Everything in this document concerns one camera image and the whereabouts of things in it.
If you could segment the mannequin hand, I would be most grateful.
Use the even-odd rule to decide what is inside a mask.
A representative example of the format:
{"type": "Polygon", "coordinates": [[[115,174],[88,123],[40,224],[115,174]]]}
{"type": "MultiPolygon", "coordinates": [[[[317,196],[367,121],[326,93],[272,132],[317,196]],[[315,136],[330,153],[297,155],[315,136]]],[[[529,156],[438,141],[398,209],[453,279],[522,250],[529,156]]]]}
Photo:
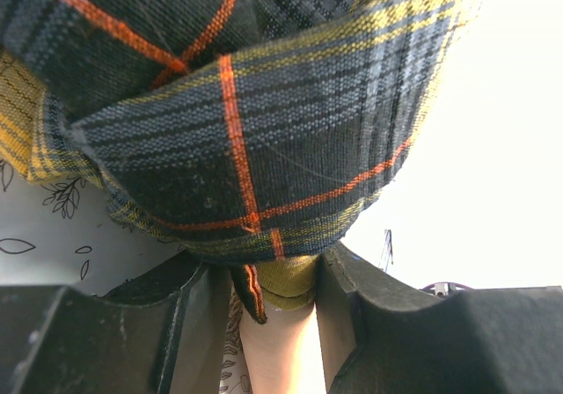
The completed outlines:
{"type": "Polygon", "coordinates": [[[243,312],[239,333],[252,391],[256,394],[326,392],[314,303],[281,310],[266,303],[267,322],[243,312]]]}

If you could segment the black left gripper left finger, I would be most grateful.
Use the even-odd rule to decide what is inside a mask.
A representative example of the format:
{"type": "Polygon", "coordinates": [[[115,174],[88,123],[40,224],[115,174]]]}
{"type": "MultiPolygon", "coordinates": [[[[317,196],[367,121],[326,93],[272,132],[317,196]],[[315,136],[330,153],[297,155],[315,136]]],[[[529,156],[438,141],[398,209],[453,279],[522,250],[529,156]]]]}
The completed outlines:
{"type": "Polygon", "coordinates": [[[108,295],[1,290],[4,393],[216,393],[230,276],[180,254],[108,295]]]}

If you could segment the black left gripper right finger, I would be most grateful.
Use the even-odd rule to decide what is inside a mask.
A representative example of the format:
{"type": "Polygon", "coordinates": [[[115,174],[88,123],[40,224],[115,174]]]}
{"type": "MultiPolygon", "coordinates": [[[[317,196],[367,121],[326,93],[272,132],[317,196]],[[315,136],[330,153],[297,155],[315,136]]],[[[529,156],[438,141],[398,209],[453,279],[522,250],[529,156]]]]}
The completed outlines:
{"type": "Polygon", "coordinates": [[[562,290],[412,288],[343,244],[318,263],[331,393],[559,393],[562,290]]]}

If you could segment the yellow plaid shirt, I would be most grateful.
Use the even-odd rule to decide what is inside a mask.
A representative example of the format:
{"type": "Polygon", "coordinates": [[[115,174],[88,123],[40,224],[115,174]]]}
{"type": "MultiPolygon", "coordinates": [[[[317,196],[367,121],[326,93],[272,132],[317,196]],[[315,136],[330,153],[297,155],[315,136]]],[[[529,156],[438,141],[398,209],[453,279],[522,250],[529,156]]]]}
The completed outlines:
{"type": "Polygon", "coordinates": [[[481,0],[1,0],[1,174],[230,268],[258,323],[400,170],[481,0]]]}

